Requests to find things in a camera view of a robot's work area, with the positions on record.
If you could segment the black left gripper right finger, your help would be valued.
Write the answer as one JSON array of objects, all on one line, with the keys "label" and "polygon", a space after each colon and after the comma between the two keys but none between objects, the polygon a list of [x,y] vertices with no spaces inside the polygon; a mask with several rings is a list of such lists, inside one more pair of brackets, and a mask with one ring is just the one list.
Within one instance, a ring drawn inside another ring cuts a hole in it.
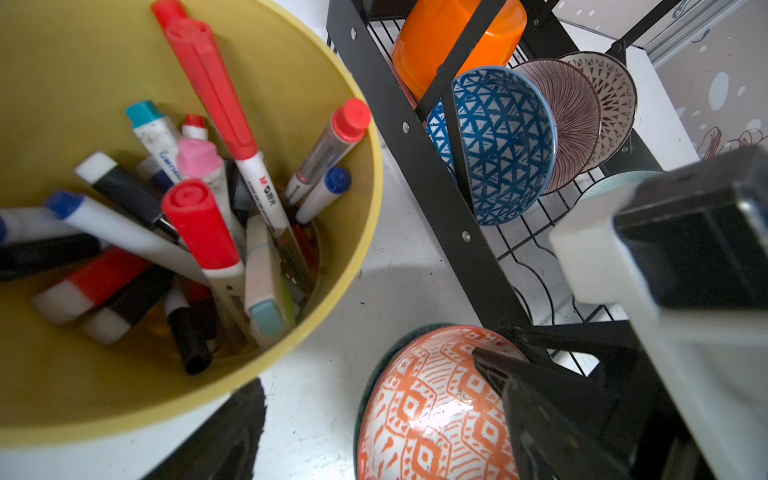
[{"label": "black left gripper right finger", "polygon": [[610,445],[618,397],[569,370],[556,371],[477,348],[476,369],[501,397],[521,479],[628,479]]}]

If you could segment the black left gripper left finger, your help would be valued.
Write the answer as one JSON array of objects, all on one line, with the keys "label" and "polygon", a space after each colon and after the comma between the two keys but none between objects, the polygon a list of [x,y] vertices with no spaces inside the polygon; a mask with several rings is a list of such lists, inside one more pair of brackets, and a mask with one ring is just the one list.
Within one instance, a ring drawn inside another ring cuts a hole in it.
[{"label": "black left gripper left finger", "polygon": [[266,397],[260,379],[230,398],[147,479],[243,479],[254,477],[264,431]]}]

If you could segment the orange white patterned bowl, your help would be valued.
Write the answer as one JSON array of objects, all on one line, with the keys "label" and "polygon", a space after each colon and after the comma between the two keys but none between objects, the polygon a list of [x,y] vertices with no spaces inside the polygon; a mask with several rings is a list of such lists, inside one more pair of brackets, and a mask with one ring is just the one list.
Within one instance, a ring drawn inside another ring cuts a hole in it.
[{"label": "orange white patterned bowl", "polygon": [[502,400],[475,367],[477,348],[526,358],[470,325],[427,325],[391,347],[358,409],[357,478],[518,478]]}]

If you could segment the blue triangle patterned bowl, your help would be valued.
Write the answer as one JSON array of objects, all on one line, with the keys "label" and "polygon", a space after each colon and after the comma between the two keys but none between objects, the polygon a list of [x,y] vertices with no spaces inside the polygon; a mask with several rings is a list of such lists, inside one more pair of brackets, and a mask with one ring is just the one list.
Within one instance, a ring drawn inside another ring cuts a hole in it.
[{"label": "blue triangle patterned bowl", "polygon": [[510,222],[544,193],[553,171],[557,130],[541,92],[498,66],[453,81],[477,221]]}]

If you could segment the dark striped ceramic bowl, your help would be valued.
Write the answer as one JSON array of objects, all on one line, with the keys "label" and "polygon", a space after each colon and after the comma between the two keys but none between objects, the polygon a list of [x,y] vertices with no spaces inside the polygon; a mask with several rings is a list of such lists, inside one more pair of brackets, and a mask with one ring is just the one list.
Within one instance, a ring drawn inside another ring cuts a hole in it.
[{"label": "dark striped ceramic bowl", "polygon": [[557,130],[555,163],[545,194],[571,182],[595,153],[601,109],[594,87],[575,66],[558,59],[536,59],[513,68],[543,95]]}]

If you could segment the white red patterned bowl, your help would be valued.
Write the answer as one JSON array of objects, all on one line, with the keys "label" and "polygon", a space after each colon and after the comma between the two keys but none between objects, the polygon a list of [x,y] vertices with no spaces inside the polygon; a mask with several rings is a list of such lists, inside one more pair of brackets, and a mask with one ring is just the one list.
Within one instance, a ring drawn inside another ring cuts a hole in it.
[{"label": "white red patterned bowl", "polygon": [[621,150],[631,135],[638,105],[635,83],[627,68],[604,53],[581,51],[561,60],[587,78],[600,104],[598,142],[582,173],[597,168]]}]

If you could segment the orange plastic bowl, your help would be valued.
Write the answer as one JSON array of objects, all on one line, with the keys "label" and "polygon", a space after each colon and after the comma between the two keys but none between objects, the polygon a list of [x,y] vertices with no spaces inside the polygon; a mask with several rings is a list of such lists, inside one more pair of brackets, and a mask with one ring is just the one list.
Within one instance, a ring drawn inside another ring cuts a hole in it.
[{"label": "orange plastic bowl", "polygon": [[[479,0],[416,2],[394,43],[392,63],[417,100],[426,93],[479,4]],[[507,65],[526,25],[521,2],[506,1],[458,73]]]}]

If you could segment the teal patterned ceramic bowl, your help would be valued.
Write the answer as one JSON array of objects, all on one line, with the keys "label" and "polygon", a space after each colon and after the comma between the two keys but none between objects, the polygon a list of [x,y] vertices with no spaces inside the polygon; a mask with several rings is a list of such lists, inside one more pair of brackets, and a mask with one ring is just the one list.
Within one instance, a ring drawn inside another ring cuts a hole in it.
[{"label": "teal patterned ceramic bowl", "polygon": [[592,198],[607,192],[611,192],[623,186],[641,183],[649,178],[653,178],[661,174],[662,174],[661,171],[637,170],[637,171],[627,171],[627,172],[622,172],[622,173],[617,173],[614,175],[607,176],[605,178],[600,179],[590,187],[588,187],[579,198],[579,202],[581,202],[582,200],[586,201],[589,198]]}]

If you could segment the red cap marker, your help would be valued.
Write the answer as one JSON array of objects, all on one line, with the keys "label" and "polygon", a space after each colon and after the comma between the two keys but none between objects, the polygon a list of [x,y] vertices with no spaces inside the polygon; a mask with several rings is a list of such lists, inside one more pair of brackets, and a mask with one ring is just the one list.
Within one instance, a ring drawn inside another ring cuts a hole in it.
[{"label": "red cap marker", "polygon": [[298,287],[306,293],[311,292],[313,276],[251,132],[212,28],[205,22],[189,18],[179,1],[156,1],[151,10],[235,160],[281,258]]},{"label": "red cap marker", "polygon": [[244,262],[211,189],[199,179],[184,180],[164,195],[162,210],[232,320],[250,338],[250,320],[244,307]]}]

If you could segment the blue cap marker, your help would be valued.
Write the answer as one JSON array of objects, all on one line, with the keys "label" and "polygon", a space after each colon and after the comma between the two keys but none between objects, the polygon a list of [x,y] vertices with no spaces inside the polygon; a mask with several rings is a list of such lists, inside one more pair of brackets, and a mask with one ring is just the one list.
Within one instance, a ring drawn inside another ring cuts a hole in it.
[{"label": "blue cap marker", "polygon": [[311,190],[296,211],[298,224],[307,225],[320,212],[345,194],[351,186],[351,175],[343,167],[330,169],[323,179]]}]

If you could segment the pink cap marker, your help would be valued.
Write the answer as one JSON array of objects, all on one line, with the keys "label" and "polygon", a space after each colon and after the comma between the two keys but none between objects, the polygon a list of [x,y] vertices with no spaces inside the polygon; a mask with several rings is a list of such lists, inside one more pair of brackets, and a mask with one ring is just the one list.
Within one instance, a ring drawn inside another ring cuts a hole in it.
[{"label": "pink cap marker", "polygon": [[211,189],[235,246],[243,257],[246,253],[246,234],[231,209],[224,160],[219,156],[217,147],[207,140],[182,138],[178,143],[177,164],[183,179],[202,180]]}]

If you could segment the teal cap marker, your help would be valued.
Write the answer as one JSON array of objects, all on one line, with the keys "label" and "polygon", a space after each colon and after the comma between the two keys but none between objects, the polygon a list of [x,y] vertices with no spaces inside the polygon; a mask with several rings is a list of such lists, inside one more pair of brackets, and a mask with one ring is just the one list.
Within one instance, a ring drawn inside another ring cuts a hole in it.
[{"label": "teal cap marker", "polygon": [[132,130],[142,145],[160,165],[173,184],[182,180],[178,169],[178,143],[181,134],[169,117],[151,100],[144,100],[125,110]]}]

